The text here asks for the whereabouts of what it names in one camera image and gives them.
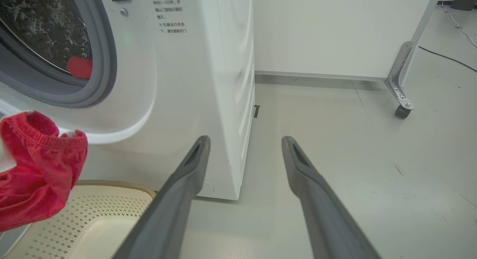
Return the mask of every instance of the black cable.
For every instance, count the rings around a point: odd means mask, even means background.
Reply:
[[[434,53],[434,54],[439,55],[439,56],[441,56],[441,57],[444,57],[444,58],[453,60],[453,61],[455,61],[455,62],[457,62],[457,63],[460,63],[460,64],[462,64],[463,66],[465,66],[465,67],[467,67],[467,68],[469,68],[469,69],[471,69],[472,71],[474,71],[474,72],[477,73],[477,70],[475,70],[474,68],[468,66],[467,64],[463,64],[462,62],[459,62],[458,60],[454,60],[453,58],[449,58],[449,57],[447,57],[447,56],[441,55],[441,54],[439,54],[439,53],[436,53],[436,52],[433,52],[433,51],[430,51],[430,50],[426,50],[426,51],[431,52],[431,53]]]

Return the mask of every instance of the screw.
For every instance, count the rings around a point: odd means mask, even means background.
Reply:
[[[125,16],[125,17],[127,17],[127,15],[128,15],[128,12],[127,12],[127,10],[126,10],[125,8],[121,8],[121,9],[119,10],[119,13],[121,13],[121,15],[123,15],[123,16]]]

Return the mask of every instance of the red cloth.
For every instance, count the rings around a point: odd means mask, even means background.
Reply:
[[[76,78],[90,79],[92,73],[92,59],[71,57],[66,64],[68,72]]]
[[[0,123],[17,166],[0,173],[0,232],[50,218],[66,205],[88,152],[86,135],[61,135],[46,116],[20,113]]]

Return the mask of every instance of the glossy floor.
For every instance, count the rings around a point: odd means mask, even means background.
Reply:
[[[477,41],[477,10],[450,12]],[[421,45],[477,68],[477,49],[441,8]],[[312,258],[281,155],[291,135],[383,258],[477,258],[477,73],[416,55],[406,120],[380,82],[257,84],[240,200],[194,200],[181,257]]]

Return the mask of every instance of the black cylindrical object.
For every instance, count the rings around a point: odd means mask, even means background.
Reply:
[[[450,8],[458,10],[472,10],[477,4],[477,0],[452,0]]]

